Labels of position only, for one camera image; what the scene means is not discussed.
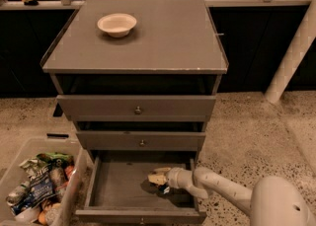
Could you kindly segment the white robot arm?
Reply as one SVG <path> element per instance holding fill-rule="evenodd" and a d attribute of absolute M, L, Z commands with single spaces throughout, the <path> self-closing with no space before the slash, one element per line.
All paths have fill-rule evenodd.
<path fill-rule="evenodd" d="M 185 189 L 201 199 L 215 191 L 249 216 L 250 226 L 316 226 L 316 217 L 301 193 L 281 177 L 264 177 L 248 189 L 206 167 L 193 171 L 166 167 L 153 170 L 148 181 L 159 188 Z"/>

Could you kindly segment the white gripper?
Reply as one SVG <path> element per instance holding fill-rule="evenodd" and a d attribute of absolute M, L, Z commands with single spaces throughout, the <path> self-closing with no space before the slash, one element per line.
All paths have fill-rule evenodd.
<path fill-rule="evenodd" d="M 148 181 L 151 184 L 163 186 L 167 183 L 169 187 L 184 189 L 196 198 L 208 198 L 208 193 L 205 189 L 197 188 L 195 186 L 192 171 L 182 168 L 163 167 L 152 170 L 150 174 L 151 175 L 148 176 Z"/>

